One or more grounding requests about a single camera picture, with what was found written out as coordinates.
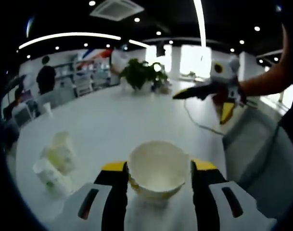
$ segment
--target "potted plant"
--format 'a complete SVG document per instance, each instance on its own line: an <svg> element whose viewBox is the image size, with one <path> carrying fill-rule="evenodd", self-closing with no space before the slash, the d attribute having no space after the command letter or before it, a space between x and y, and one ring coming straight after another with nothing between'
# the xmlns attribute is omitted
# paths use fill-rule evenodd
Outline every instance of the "potted plant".
<svg viewBox="0 0 293 231"><path fill-rule="evenodd" d="M151 91L152 84L158 85L167 79L167 75L162 70L155 71L154 65L156 64L161 65L154 63L149 66L147 61L139 62L138 59L130 59L120 76L125 77L127 83L135 91L142 90L143 87L147 88L147 91Z"/></svg>

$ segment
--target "curved light strip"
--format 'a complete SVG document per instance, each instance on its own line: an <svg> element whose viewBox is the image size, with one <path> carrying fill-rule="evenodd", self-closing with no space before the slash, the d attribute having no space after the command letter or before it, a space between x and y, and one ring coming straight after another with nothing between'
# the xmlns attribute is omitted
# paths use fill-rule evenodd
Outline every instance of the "curved light strip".
<svg viewBox="0 0 293 231"><path fill-rule="evenodd" d="M205 33L205 21L201 0L193 0L196 14L198 16L198 23L201 37L201 47L206 47L206 33Z"/></svg>
<svg viewBox="0 0 293 231"><path fill-rule="evenodd" d="M91 36L91 37L101 37L101 38L107 38L107 39L115 39L115 40L121 40L121 37L114 36L114 35L107 35L107 34L100 34L100 33L90 33L90 32L68 32L68 33L60 33L60 34L54 34L54 35L46 35L40 38L33 39L29 42L26 42L19 46L19 49L22 49L28 45L34 44L36 42L40 42L47 39L53 39L53 38L59 38L59 37L67 37L67 36Z"/></svg>
<svg viewBox="0 0 293 231"><path fill-rule="evenodd" d="M129 40L129 43L135 44L135 45L140 46L140 47L145 47L145 48L149 48L150 47L150 45L147 45L145 43L138 42L138 41L135 41L135 40L131 40L131 39Z"/></svg>

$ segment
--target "white table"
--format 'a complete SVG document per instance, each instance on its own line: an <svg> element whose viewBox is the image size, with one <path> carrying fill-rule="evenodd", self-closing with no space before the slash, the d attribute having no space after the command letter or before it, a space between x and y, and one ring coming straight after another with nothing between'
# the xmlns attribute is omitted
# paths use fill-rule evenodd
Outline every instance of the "white table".
<svg viewBox="0 0 293 231"><path fill-rule="evenodd" d="M191 86L173 82L172 94ZM71 174L75 190L94 182L108 162L127 160L138 145L151 140L169 141L193 157L214 163L226 176L222 137L198 128L188 117L184 101L169 95L133 95L120 87L104 89L78 98L53 110L53 118L42 115L20 133L16 156L16 177L20 193L40 221L50 220L62 210L62 203L47 194L33 172L45 145L56 132L68 131L78 156L79 167ZM219 128L210 98L187 100L193 119Z"/></svg>

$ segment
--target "white bowl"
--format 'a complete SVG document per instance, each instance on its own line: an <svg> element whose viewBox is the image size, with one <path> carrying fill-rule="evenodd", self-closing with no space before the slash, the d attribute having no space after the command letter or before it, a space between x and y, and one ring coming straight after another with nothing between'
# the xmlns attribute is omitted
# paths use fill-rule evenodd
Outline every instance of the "white bowl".
<svg viewBox="0 0 293 231"><path fill-rule="evenodd" d="M165 141L141 144L129 155L127 165L131 187L152 199L177 193L190 173L189 155Z"/></svg>

